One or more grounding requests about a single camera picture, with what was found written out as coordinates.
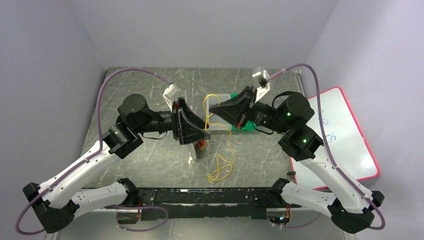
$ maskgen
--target black cable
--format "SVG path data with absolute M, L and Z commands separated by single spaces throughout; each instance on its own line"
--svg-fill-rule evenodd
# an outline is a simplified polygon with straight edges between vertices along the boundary
M 271 107 L 272 107 L 273 109 L 275 109 L 275 107 L 274 107 L 274 102 L 275 102 L 275 101 L 276 101 L 276 99 L 278 99 L 279 97 L 289 96 L 289 95 L 292 95 L 292 94 L 298 94 L 298 92 L 295 92 L 295 91 L 285 91 L 285 92 L 282 92 L 282 93 L 278 94 L 278 95 L 277 95 L 277 96 L 275 96 L 275 97 L 274 97 L 274 99 L 272 100 Z
M 256 131 L 258 131 L 258 132 L 260 132 L 260 133 L 263 133 L 263 134 L 268 134 L 268 135 L 272 135 L 272 134 L 274 134 L 274 130 L 272 130 L 272 132 L 266 132 L 266 131 L 262 131 L 262 130 L 260 130 L 260 129 L 257 129 L 257 128 L 255 127 L 255 125 L 253 124 L 253 122 L 252 122 L 252 127 L 253 127 Z
M 145 138 L 145 139 L 153 139 L 153 140 L 161 140 L 161 139 L 164 139 L 167 135 L 168 135 L 168 132 L 167 132 L 167 131 L 165 132 L 165 135 L 164 135 L 163 137 L 161 137 L 161 138 L 158 138 L 158 137 L 147 137 L 147 136 L 144 136 L 144 135 L 143 135 L 143 133 L 141 134 L 141 136 L 142 136 L 143 138 Z

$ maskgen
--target scratched metal surface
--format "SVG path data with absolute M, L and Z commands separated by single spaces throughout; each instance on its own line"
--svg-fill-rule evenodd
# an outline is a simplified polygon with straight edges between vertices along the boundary
M 305 224 L 317 216 L 311 210 L 292 209 L 289 226 Z M 156 226 L 156 221 L 139 221 L 125 225 L 132 229 Z M 123 231 L 116 227 L 112 212 L 89 212 L 78 217 L 59 232 L 58 240 L 345 240 L 344 232 L 326 216 L 300 229 L 271 227 L 267 220 L 250 217 L 170 219 L 158 229 L 147 232 Z
M 111 67 L 107 74 L 118 69 L 119 67 Z M 203 119 L 205 119 L 205 112 L 202 103 L 206 94 L 239 93 L 245 86 L 259 85 L 253 80 L 251 69 L 173 67 L 149 69 L 165 75 L 176 83 L 182 90 L 182 97 L 185 97 L 187 104 Z M 167 86 L 160 79 L 142 72 L 131 71 L 117 75 L 106 86 L 102 97 L 100 105 L 102 131 L 107 131 L 115 123 L 118 106 L 130 94 L 142 94 L 152 110 L 166 111 L 167 105 L 162 94 Z M 270 104 L 276 94 L 284 91 L 299 92 L 295 78 L 292 78 L 290 72 L 272 82 L 271 91 L 261 99 L 261 102 Z M 146 136 L 158 137 L 158 134 L 152 133 Z M 93 116 L 83 153 L 88 151 L 97 137 Z M 289 157 L 281 151 L 277 143 L 280 138 L 277 134 L 266 135 L 257 131 L 235 132 L 230 138 L 235 155 L 232 173 L 218 183 L 209 183 L 205 174 L 217 168 L 216 153 L 231 159 L 226 133 L 212 134 L 210 150 L 199 151 L 198 159 L 191 161 L 191 164 L 188 164 L 188 149 L 186 146 L 179 145 L 172 134 L 168 134 L 162 140 L 143 139 L 143 145 L 96 176 L 86 187 L 104 187 L 120 178 L 129 178 L 138 187 L 271 186 L 278 178 L 287 178 L 286 173 L 292 169 Z M 223 166 L 224 162 L 220 160 L 219 164 Z

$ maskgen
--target whiteboard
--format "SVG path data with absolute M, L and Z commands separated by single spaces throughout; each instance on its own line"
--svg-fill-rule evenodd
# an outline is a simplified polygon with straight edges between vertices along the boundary
M 320 98 L 322 122 L 328 146 L 334 159 L 358 181 L 377 177 L 380 174 L 380 169 L 342 89 L 339 87 L 331 88 L 322 92 Z M 315 115 L 308 121 L 307 125 L 323 137 L 318 118 L 317 97 L 310 98 L 309 103 L 315 111 Z M 316 158 L 325 161 L 327 159 L 325 151 L 325 147 L 319 147 L 315 152 Z M 327 187 L 321 179 L 300 162 L 291 158 L 291 164 L 293 170 L 296 171 L 295 181 L 298 185 L 311 189 Z

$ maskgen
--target white wall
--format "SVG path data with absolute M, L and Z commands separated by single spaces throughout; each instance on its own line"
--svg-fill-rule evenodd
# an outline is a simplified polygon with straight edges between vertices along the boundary
M 356 238 L 424 239 L 424 2 L 340 0 L 307 62 L 322 91 L 342 87 L 381 168 L 386 228 Z
M 105 66 L 304 62 L 338 0 L 70 0 Z
M 0 0 L 0 239 L 44 238 L 22 188 L 79 157 L 103 76 L 67 0 Z

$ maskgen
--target purple cable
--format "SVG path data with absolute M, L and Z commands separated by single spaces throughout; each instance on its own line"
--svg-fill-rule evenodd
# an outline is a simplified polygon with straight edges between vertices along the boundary
M 279 70 L 278 72 L 274 73 L 273 75 L 271 75 L 269 77 L 270 81 L 277 78 L 278 76 L 280 76 L 281 74 L 284 74 L 285 72 L 297 68 L 297 67 L 306 67 L 308 68 L 313 75 L 313 78 L 315 80 L 315 89 L 316 89 L 316 101 L 317 101 L 317 107 L 318 107 L 318 118 L 319 118 L 319 127 L 321 128 L 321 134 L 322 136 L 326 136 L 326 132 L 324 131 L 324 124 L 323 124 L 323 115 L 321 113 L 321 97 L 320 97 L 320 85 L 318 83 L 318 76 L 317 73 L 315 72 L 314 68 L 312 68 L 311 65 L 306 64 L 306 63 L 299 63 L 299 64 L 295 64 L 293 66 L 290 66 L 288 68 L 283 68 L 281 70 Z M 325 149 L 327 150 L 328 153 L 328 157 L 332 163 L 333 166 L 337 166 L 336 161 L 334 160 L 333 154 L 330 150 L 329 147 L 329 143 L 327 141 L 326 137 L 323 137 L 324 140 L 324 146 Z M 340 175 L 363 197 L 366 199 L 366 201 L 375 209 L 375 211 L 377 212 L 378 216 L 381 219 L 381 226 L 370 226 L 369 228 L 372 230 L 382 230 L 385 228 L 386 226 L 386 220 L 382 214 L 382 212 L 380 211 L 380 209 L 373 203 L 373 201 L 369 198 L 369 197 L 365 197 L 365 193 L 340 169 L 340 168 L 336 168 L 337 171 L 340 173 Z
M 167 84 L 171 84 L 171 82 L 165 77 L 162 76 L 154 71 L 150 71 L 144 68 L 140 68 L 140 67 L 126 67 L 126 68 L 122 68 L 119 69 L 115 72 L 113 72 L 111 75 L 109 75 L 103 82 L 103 84 L 100 87 L 100 90 L 98 92 L 97 95 L 97 101 L 96 101 L 96 105 L 95 105 L 95 117 L 96 117 L 96 123 L 97 123 L 97 132 L 98 132 L 98 140 L 99 140 L 99 149 L 94 152 L 93 154 L 91 154 L 90 156 L 88 156 L 87 158 L 90 160 L 93 157 L 95 157 L 97 154 L 99 154 L 102 150 L 103 150 L 103 141 L 102 141 L 102 129 L 100 127 L 100 101 L 102 100 L 102 95 L 103 95 L 103 91 L 105 90 L 106 84 L 108 84 L 108 82 L 115 77 L 116 75 L 123 73 L 123 72 L 128 72 L 128 71 L 139 71 L 139 72 L 143 72 L 143 73 L 147 73 L 150 75 L 153 75 L 159 79 L 161 79 L 162 81 L 164 81 Z M 68 171 L 66 171 L 62 176 L 60 176 L 59 178 L 56 179 L 56 181 L 54 181 L 49 187 L 45 189 L 44 191 L 42 191 L 41 193 L 39 193 L 32 201 L 30 201 L 28 203 L 28 205 L 26 205 L 26 207 L 22 210 L 22 212 L 19 214 L 19 216 L 17 217 L 17 220 L 14 224 L 14 229 L 18 234 L 21 235 L 26 235 L 26 236 L 31 236 L 31 235 L 36 235 L 36 234 L 40 234 L 42 232 L 44 232 L 44 229 L 38 230 L 38 231 L 22 231 L 21 228 L 19 227 L 22 218 L 24 217 L 25 213 L 27 213 L 27 211 L 32 207 L 32 205 L 40 198 L 44 197 L 44 195 L 46 195 L 50 189 L 53 189 L 56 185 L 58 185 L 59 182 L 61 182 L 63 179 L 65 179 L 69 174 L 71 174 L 73 171 L 75 171 L 77 168 L 79 168 L 82 164 L 86 163 L 85 160 L 81 160 L 80 162 L 78 162 L 77 164 L 75 164 L 73 167 L 71 167 Z
M 159 209 L 159 210 L 162 210 L 162 211 L 165 212 L 165 214 L 166 214 L 165 219 L 161 223 L 159 223 L 158 225 L 156 225 L 154 227 L 147 228 L 147 229 L 132 229 L 132 228 L 123 227 L 121 224 L 119 224 L 119 220 L 118 220 L 118 214 L 120 214 L 120 213 L 117 213 L 116 214 L 116 224 L 117 224 L 117 227 L 120 228 L 120 229 L 122 229 L 122 230 L 130 231 L 130 232 L 147 232 L 147 231 L 155 230 L 157 228 L 160 228 L 162 225 L 164 225 L 168 221 L 168 218 L 169 218 L 168 211 L 165 208 L 161 207 L 161 206 L 126 207 L 126 206 L 111 205 L 110 207 L 113 207 L 113 208 L 116 208 L 116 209 L 126 209 L 126 210 Z
M 162 75 L 160 75 L 160 74 L 158 74 L 154 71 L 150 71 L 150 70 L 140 68 L 140 67 L 122 68 L 122 69 L 119 69 L 119 70 L 113 72 L 108 77 L 106 77 L 106 79 L 104 80 L 103 84 L 100 87 L 100 90 L 98 91 L 97 101 L 96 101 L 96 104 L 95 104 L 95 120 L 96 120 L 96 123 L 97 123 L 98 142 L 100 144 L 100 147 L 97 151 L 95 151 L 93 154 L 88 156 L 88 159 L 93 158 L 94 156 L 96 156 L 97 154 L 99 154 L 103 150 L 102 128 L 100 127 L 100 102 L 102 100 L 103 91 L 105 90 L 105 87 L 108 84 L 108 82 L 113 77 L 115 77 L 116 75 L 118 75 L 120 73 L 128 72 L 128 71 L 139 71 L 139 72 L 143 72 L 143 73 L 146 73 L 146 74 L 150 74 L 150 75 L 153 75 L 153 76 L 161 79 L 162 81 L 164 81 L 167 84 L 171 84 L 171 82 L 165 76 L 162 76 Z

